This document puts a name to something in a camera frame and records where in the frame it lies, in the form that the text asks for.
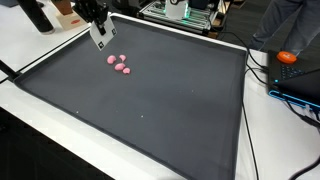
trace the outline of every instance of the black stand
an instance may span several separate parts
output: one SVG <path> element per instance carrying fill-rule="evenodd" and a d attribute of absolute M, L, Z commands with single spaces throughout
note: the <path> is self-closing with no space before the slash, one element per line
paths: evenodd
<path fill-rule="evenodd" d="M 4 72 L 6 75 L 8 75 L 8 79 L 10 81 L 13 81 L 15 78 L 17 78 L 20 74 L 14 72 L 8 65 L 6 65 L 4 62 L 0 60 L 0 70 Z"/>

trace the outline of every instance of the black tray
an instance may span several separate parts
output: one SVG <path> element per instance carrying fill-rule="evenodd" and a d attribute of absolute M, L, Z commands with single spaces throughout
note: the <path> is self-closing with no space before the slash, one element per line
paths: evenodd
<path fill-rule="evenodd" d="M 102 52 L 86 33 L 15 84 L 188 179 L 234 179 L 245 51 L 112 20 Z M 132 74 L 113 70 L 111 54 Z"/>

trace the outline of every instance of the person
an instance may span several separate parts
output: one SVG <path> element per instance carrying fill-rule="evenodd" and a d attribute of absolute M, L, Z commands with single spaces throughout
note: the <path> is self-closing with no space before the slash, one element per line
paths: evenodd
<path fill-rule="evenodd" d="M 252 36 L 249 48 L 261 50 L 299 8 L 294 25 L 280 49 L 298 56 L 320 32 L 320 0 L 271 0 L 258 30 Z"/>

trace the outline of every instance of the pink candy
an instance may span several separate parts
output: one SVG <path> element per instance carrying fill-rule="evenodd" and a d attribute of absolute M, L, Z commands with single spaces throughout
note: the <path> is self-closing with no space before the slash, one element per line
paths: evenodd
<path fill-rule="evenodd" d="M 111 55 L 108 57 L 107 62 L 108 64 L 113 64 L 116 60 L 117 60 L 116 57 Z"/>
<path fill-rule="evenodd" d="M 119 64 L 117 64 L 117 65 L 114 67 L 114 69 L 115 69 L 116 71 L 122 71 L 125 67 L 126 67 L 125 64 L 119 63 Z"/>
<path fill-rule="evenodd" d="M 122 71 L 123 74 L 130 74 L 130 68 L 124 68 L 124 70 Z"/>
<path fill-rule="evenodd" d="M 125 55 L 120 55 L 119 58 L 122 60 L 122 62 L 124 62 L 127 59 Z"/>

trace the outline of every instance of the white table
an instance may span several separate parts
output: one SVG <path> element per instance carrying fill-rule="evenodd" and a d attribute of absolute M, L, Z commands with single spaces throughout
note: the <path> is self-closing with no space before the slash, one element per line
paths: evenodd
<path fill-rule="evenodd" d="M 0 5 L 0 59 L 15 71 L 89 27 L 86 24 L 64 31 L 55 17 L 57 9 L 49 1 L 42 2 L 45 4 L 42 10 L 55 28 L 51 35 L 41 35 L 20 6 Z M 0 81 L 6 77 L 0 72 Z"/>
<path fill-rule="evenodd" d="M 191 33 L 154 26 L 242 49 Z M 265 63 L 265 53 L 252 51 L 252 54 L 256 60 Z M 269 97 L 266 88 L 250 73 L 245 81 L 244 102 L 261 180 L 288 179 L 319 156 L 318 131 L 299 120 L 282 102 Z M 0 84 L 0 106 L 115 179 L 183 179 L 132 148 L 30 96 L 9 81 Z M 319 177 L 320 167 L 317 167 L 301 179 Z M 236 179 L 255 179 L 244 118 L 240 127 Z"/>

